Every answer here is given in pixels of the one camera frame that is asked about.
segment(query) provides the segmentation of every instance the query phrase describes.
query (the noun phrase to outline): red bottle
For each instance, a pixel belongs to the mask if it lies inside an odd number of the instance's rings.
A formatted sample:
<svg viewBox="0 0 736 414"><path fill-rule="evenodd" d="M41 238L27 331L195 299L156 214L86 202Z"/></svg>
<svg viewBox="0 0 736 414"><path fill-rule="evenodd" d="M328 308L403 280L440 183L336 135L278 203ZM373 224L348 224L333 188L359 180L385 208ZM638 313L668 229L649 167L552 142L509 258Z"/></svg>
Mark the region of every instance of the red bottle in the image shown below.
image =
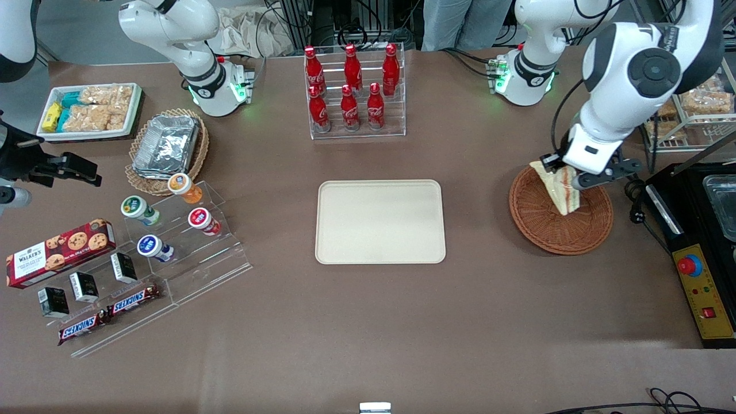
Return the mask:
<svg viewBox="0 0 736 414"><path fill-rule="evenodd" d="M345 46L345 82L353 90L353 94L360 96L363 92L363 71L361 63L355 56L355 45L349 43Z"/></svg>
<svg viewBox="0 0 736 414"><path fill-rule="evenodd" d="M309 82L308 86L316 86L319 94L324 95L327 91L325 72L322 70L322 64L317 60L316 54L314 53L314 47L305 47L304 55L307 57L305 70L307 71L307 81Z"/></svg>
<svg viewBox="0 0 736 414"><path fill-rule="evenodd" d="M386 124L383 118L383 97L381 86L378 82L370 84L370 97L368 97L368 126L372 130L380 130Z"/></svg>
<svg viewBox="0 0 736 414"><path fill-rule="evenodd" d="M396 58L396 45L386 46L386 59L383 60L383 95L393 97L399 85L399 60Z"/></svg>
<svg viewBox="0 0 736 414"><path fill-rule="evenodd" d="M327 115L327 105L319 96L319 89L316 86L309 87L309 114L314 121L314 132L326 133L332 127Z"/></svg>
<svg viewBox="0 0 736 414"><path fill-rule="evenodd" d="M358 118L358 102L353 96L353 90L349 85L342 86L342 121L345 123L345 129L355 132L361 128L361 120Z"/></svg>

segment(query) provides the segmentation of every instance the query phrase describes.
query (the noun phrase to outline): tabletop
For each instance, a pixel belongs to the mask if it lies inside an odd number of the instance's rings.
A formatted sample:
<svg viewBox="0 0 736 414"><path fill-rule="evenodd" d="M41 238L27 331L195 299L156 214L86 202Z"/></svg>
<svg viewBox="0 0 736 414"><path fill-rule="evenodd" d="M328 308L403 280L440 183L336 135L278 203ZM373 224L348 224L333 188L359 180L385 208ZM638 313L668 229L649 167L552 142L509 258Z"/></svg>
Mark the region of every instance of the tabletop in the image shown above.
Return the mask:
<svg viewBox="0 0 736 414"><path fill-rule="evenodd" d="M204 116L199 176L227 201L254 269L84 359L54 346L25 292L1 289L1 411L356 413L361 401L390 401L396 413L533 414L647 401L655 386L734 409L736 351L700 349L674 266L629 222L622 185L606 187L610 237L583 256L540 250L511 219L509 187L551 151L552 115L580 79L582 52L565 52L552 90L529 108L491 95L447 55L408 52L406 137L347 144L310 140L302 58L269 60L251 105ZM139 84L143 121L201 113L172 64L50 72L52 85ZM586 97L581 88L566 104L558 136ZM21 184L34 200L5 211L0 253L95 217L122 225L119 203L136 194L129 147L46 145L97 163L102 187ZM635 140L626 147L643 156ZM445 260L319 264L319 185L394 179L442 187Z"/></svg>

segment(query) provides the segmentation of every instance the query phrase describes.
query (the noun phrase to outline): aluminum foil container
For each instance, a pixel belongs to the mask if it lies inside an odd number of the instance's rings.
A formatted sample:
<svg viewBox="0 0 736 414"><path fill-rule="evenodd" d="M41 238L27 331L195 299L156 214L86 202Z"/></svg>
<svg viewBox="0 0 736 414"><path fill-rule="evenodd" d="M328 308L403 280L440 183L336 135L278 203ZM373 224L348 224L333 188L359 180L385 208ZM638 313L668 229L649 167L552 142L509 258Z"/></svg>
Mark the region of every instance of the aluminum foil container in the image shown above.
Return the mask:
<svg viewBox="0 0 736 414"><path fill-rule="evenodd" d="M177 172L189 172L198 133L199 121L190 116L155 116L141 139L133 171L154 180L168 180Z"/></svg>

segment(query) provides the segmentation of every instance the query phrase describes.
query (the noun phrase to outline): yellow panel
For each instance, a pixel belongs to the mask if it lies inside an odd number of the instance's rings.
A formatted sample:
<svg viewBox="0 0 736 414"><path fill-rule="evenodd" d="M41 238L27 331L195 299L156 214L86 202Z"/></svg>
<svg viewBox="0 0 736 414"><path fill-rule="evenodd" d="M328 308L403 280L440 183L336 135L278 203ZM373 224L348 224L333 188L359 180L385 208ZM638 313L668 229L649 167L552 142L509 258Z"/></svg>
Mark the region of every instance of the yellow panel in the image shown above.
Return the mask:
<svg viewBox="0 0 736 414"><path fill-rule="evenodd" d="M733 338L734 331L731 327L731 322L723 307L723 302L721 302L721 296L713 284L713 277L710 274L710 270L708 270L708 265L703 257L700 244L673 252L672 257L675 259L675 263L677 263L678 260L688 254L692 254L700 259L700 262L703 264L703 272L696 277L686 275L680 272L679 269L677 273L680 275L680 280L687 296L687 302L698 324L700 336L705 340ZM704 308L713 308L715 310L715 317L705 318L703 316Z"/></svg>

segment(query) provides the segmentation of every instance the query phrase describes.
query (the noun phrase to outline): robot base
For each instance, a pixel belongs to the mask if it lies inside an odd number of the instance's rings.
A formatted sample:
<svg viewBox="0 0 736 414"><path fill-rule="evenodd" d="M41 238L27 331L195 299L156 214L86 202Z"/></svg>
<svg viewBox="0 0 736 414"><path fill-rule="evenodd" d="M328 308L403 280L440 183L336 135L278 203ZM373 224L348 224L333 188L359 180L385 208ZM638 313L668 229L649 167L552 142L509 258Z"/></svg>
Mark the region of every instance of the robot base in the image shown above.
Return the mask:
<svg viewBox="0 0 736 414"><path fill-rule="evenodd" d="M225 116L238 109L244 103L250 103L252 99L253 87L252 72L251 76L246 76L243 66L236 65L231 62L221 63L225 69L225 82L220 86L211 98L198 97L189 88L194 103L196 103L204 113L209 116Z"/></svg>
<svg viewBox="0 0 736 414"><path fill-rule="evenodd" d="M519 50L514 49L505 55L498 55L497 60L506 62L506 73L498 79L488 80L492 94L500 94L510 103L519 106L530 106L542 100L542 97L550 90L554 75L541 82L538 86L529 86L514 66ZM486 64L487 73L493 73L492 68Z"/></svg>

